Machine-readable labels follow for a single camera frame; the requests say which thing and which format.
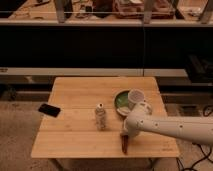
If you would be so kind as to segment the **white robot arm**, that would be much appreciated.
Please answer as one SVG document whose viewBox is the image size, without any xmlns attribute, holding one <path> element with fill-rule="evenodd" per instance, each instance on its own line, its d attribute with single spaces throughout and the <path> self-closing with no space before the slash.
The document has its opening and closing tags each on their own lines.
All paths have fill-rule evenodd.
<svg viewBox="0 0 213 171">
<path fill-rule="evenodd" d="M 127 115 L 122 134 L 136 137 L 141 131 L 213 146 L 213 117 L 152 115 L 146 102 L 137 103 Z"/>
</svg>

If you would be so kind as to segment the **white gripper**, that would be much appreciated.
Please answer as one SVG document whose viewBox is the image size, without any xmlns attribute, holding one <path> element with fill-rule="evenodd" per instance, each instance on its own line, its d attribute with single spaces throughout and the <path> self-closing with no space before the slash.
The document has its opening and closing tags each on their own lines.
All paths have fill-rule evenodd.
<svg viewBox="0 0 213 171">
<path fill-rule="evenodd" d="M 121 131 L 122 136 L 128 136 L 130 138 L 133 138 L 138 136 L 139 134 L 140 134 L 139 130 L 132 128 L 131 126 L 127 124 L 127 122 L 123 123 L 122 131 Z"/>
</svg>

